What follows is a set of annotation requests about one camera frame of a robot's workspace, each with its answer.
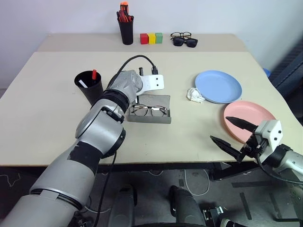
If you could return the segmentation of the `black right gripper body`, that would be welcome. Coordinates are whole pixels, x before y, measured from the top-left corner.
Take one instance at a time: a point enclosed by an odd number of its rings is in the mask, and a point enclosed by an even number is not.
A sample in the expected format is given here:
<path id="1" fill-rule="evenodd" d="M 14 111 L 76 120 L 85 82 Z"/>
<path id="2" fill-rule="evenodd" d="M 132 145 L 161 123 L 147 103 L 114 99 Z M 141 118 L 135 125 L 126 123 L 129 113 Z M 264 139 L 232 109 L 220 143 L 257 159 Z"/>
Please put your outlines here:
<path id="1" fill-rule="evenodd" d="M 268 158 L 265 154 L 267 147 L 268 139 L 263 138 L 260 134 L 252 133 L 240 149 L 240 162 L 242 162 L 246 156 L 257 159 L 257 156 L 259 155 L 259 160 L 263 163 Z"/>

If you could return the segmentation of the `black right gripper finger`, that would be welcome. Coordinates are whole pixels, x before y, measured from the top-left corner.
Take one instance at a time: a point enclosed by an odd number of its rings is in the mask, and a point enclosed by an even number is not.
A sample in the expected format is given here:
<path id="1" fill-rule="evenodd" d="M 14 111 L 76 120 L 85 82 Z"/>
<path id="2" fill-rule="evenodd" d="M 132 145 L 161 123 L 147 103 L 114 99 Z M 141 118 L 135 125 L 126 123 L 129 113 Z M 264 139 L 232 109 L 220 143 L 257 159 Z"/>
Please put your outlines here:
<path id="1" fill-rule="evenodd" d="M 228 120 L 233 125 L 235 125 L 236 127 L 243 129 L 243 130 L 247 130 L 252 133 L 254 133 L 255 130 L 257 129 L 256 125 L 254 125 L 244 119 L 240 119 L 237 117 L 231 117 L 231 116 L 227 116 L 227 117 L 225 117 L 225 119 Z"/>
<path id="2" fill-rule="evenodd" d="M 243 155 L 242 153 L 240 153 L 239 151 L 237 151 L 236 149 L 234 149 L 231 144 L 229 144 L 228 142 L 214 137 L 214 136 L 210 136 L 210 139 L 224 152 L 226 152 L 227 154 L 231 155 L 232 157 L 235 158 L 235 160 L 237 162 L 242 162 L 243 160 Z"/>

